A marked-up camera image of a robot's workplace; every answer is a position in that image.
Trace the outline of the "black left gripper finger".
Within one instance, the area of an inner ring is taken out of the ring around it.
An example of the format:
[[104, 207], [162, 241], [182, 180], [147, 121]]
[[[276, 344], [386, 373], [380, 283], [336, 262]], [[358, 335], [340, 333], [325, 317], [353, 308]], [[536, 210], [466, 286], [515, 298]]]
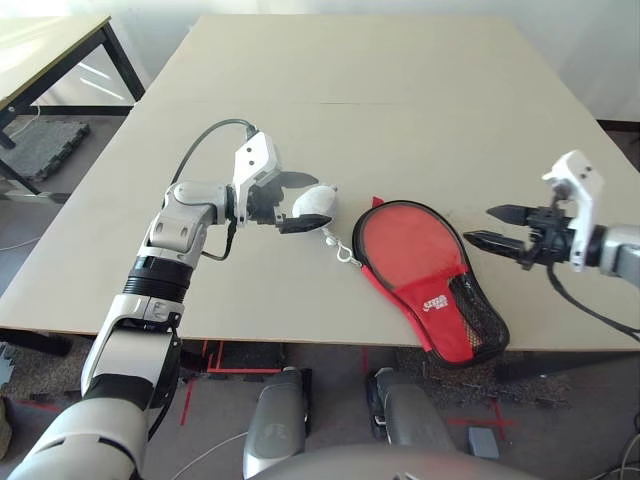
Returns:
[[306, 233], [331, 222], [330, 216], [321, 214], [303, 214], [299, 217], [285, 217], [279, 224], [281, 234]]
[[318, 179], [308, 173], [282, 171], [279, 174], [279, 183], [282, 188], [301, 189], [311, 185], [316, 185], [318, 183]]

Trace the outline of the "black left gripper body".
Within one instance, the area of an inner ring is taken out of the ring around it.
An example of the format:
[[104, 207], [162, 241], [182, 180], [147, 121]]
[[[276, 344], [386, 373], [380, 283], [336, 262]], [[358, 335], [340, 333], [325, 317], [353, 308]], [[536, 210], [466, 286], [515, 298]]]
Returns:
[[247, 219], [260, 225], [282, 225], [285, 215], [280, 209], [284, 199], [284, 173], [269, 179], [261, 179], [249, 188], [247, 199]]

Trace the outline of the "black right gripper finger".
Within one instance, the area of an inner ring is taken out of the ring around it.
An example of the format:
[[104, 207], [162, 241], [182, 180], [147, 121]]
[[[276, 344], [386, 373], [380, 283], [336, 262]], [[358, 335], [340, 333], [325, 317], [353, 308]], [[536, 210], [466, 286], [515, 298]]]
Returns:
[[464, 232], [463, 237], [485, 252], [510, 259], [520, 259], [525, 252], [523, 241], [487, 230]]
[[532, 212], [531, 207], [513, 204], [499, 205], [486, 210], [490, 216], [511, 225], [527, 225]]

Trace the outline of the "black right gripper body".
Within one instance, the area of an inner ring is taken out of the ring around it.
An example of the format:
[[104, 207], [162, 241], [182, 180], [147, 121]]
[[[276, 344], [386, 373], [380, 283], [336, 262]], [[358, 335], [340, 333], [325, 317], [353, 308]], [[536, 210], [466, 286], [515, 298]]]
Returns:
[[568, 227], [570, 218], [558, 207], [529, 208], [525, 225], [531, 229], [531, 247], [517, 260], [524, 270], [534, 265], [563, 263], [570, 258], [573, 231]]

